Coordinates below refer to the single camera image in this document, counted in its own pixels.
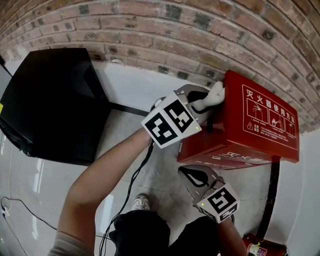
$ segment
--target gray floor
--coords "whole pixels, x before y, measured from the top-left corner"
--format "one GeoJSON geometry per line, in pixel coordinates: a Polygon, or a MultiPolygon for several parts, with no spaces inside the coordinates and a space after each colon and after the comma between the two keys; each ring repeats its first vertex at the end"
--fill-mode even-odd
{"type": "MultiPolygon", "coordinates": [[[[140,128],[142,120],[142,116],[113,110],[101,137],[97,156],[102,155],[140,128]]],[[[202,216],[192,207],[192,197],[178,176],[180,166],[176,162],[178,148],[178,143],[165,149],[155,146],[149,162],[134,182],[129,203],[124,209],[124,212],[130,210],[131,201],[137,194],[148,194],[151,208],[157,211],[171,228],[171,243],[179,236],[186,224],[202,216]]],[[[97,234],[104,233],[111,218],[120,210],[127,195],[130,178],[145,155],[146,152],[142,153],[134,161],[116,188],[99,206],[95,217],[97,234]]],[[[10,161],[12,197],[22,199],[34,213],[56,226],[68,189],[85,167],[27,157],[13,147],[5,136],[2,136],[1,196],[9,195],[10,161]]],[[[270,165],[263,165],[219,172],[241,199],[240,208],[235,213],[235,226],[241,235],[255,232],[260,224],[268,194],[270,170],[270,165]]],[[[43,256],[48,253],[55,231],[36,220],[19,202],[13,202],[8,222],[28,255],[43,256]]],[[[100,241],[97,237],[96,255],[99,254],[100,241]]],[[[107,255],[111,256],[114,253],[115,247],[108,240],[107,255]]]]}

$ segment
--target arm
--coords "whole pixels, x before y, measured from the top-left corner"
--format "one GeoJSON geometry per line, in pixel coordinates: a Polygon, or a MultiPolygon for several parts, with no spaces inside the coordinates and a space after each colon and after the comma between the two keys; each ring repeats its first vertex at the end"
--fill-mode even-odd
{"type": "Polygon", "coordinates": [[[248,251],[238,231],[229,217],[217,225],[222,256],[247,256],[248,251]]]}
{"type": "Polygon", "coordinates": [[[57,231],[80,240],[93,252],[98,206],[150,143],[150,136],[141,128],[94,161],[71,186],[57,231]]]}

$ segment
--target brick wall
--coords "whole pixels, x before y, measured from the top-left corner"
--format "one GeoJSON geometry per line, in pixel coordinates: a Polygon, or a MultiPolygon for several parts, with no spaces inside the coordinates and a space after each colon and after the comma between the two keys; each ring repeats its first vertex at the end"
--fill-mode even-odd
{"type": "Polygon", "coordinates": [[[0,55],[86,48],[114,62],[209,86],[234,70],[320,127],[319,0],[10,0],[0,55]]]}

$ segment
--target wire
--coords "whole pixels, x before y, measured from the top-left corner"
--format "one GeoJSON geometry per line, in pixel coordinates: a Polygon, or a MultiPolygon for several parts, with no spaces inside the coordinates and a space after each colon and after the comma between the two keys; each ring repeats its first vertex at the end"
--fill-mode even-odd
{"type": "Polygon", "coordinates": [[[25,249],[23,248],[23,246],[22,246],[22,244],[20,243],[20,241],[19,241],[18,237],[16,236],[15,232],[12,230],[11,226],[9,225],[9,223],[8,223],[7,219],[6,219],[6,218],[4,218],[4,220],[5,220],[5,222],[7,223],[7,225],[9,226],[9,229],[11,230],[11,232],[12,232],[13,236],[14,236],[14,237],[15,237],[15,239],[18,241],[18,243],[19,243],[19,245],[20,245],[20,247],[21,247],[22,251],[25,253],[25,255],[26,255],[26,256],[28,256],[27,252],[26,252],[26,251],[25,251],[25,249]]]}
{"type": "MultiPolygon", "coordinates": [[[[11,189],[10,189],[10,179],[11,179],[11,164],[12,164],[12,158],[14,156],[14,145],[12,144],[12,151],[11,151],[11,159],[10,159],[10,165],[9,165],[9,181],[8,181],[8,188],[9,188],[9,195],[10,195],[10,198],[12,198],[12,195],[11,195],[11,189]]],[[[10,201],[10,207],[8,209],[8,212],[11,210],[11,207],[12,207],[12,201],[10,201]]]]}
{"type": "Polygon", "coordinates": [[[110,221],[109,226],[107,227],[106,231],[103,234],[103,237],[102,237],[102,240],[101,240],[100,246],[99,246],[99,256],[102,256],[102,255],[106,256],[106,245],[105,245],[105,243],[106,243],[106,239],[109,239],[108,235],[109,235],[110,227],[115,222],[116,218],[124,210],[128,200],[129,200],[129,197],[130,197],[132,185],[133,185],[134,181],[136,180],[138,174],[140,173],[140,170],[142,169],[142,167],[144,167],[145,164],[148,162],[148,160],[149,160],[149,158],[151,156],[151,153],[153,151],[153,148],[154,148],[154,142],[152,141],[151,144],[149,145],[148,152],[147,152],[144,160],[142,161],[142,163],[139,166],[139,168],[133,173],[133,175],[131,177],[130,185],[129,185],[128,192],[127,192],[127,195],[126,195],[126,198],[125,198],[123,206],[121,207],[120,211],[112,218],[112,220],[110,221]]]}
{"type": "MultiPolygon", "coordinates": [[[[21,200],[21,199],[18,199],[18,198],[9,198],[9,197],[6,197],[6,196],[3,196],[2,198],[1,198],[1,208],[3,208],[4,209],[4,206],[3,206],[3,200],[4,199],[7,199],[7,200],[10,200],[11,202],[12,201],[19,201],[19,202],[21,202],[23,205],[24,205],[24,207],[29,211],[29,213],[31,213],[34,217],[36,217],[39,221],[42,221],[43,223],[45,223],[46,225],[48,225],[50,228],[52,228],[52,229],[54,229],[54,230],[57,230],[57,228],[56,227],[54,227],[54,226],[52,226],[51,224],[49,224],[48,222],[46,222],[45,220],[43,220],[42,218],[40,218],[40,217],[38,217],[37,215],[35,215],[27,206],[26,206],[26,204],[21,200]]],[[[98,234],[96,234],[95,235],[96,237],[100,237],[100,238],[102,238],[103,236],[101,236],[101,235],[98,235],[98,234]]]]}

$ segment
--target red fire extinguisher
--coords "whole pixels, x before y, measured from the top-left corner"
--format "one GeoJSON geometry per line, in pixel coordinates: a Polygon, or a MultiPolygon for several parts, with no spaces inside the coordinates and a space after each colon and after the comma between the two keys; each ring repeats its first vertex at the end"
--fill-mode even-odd
{"type": "Polygon", "coordinates": [[[287,247],[268,240],[260,239],[253,234],[246,234],[242,238],[249,256],[288,256],[287,247]]]}

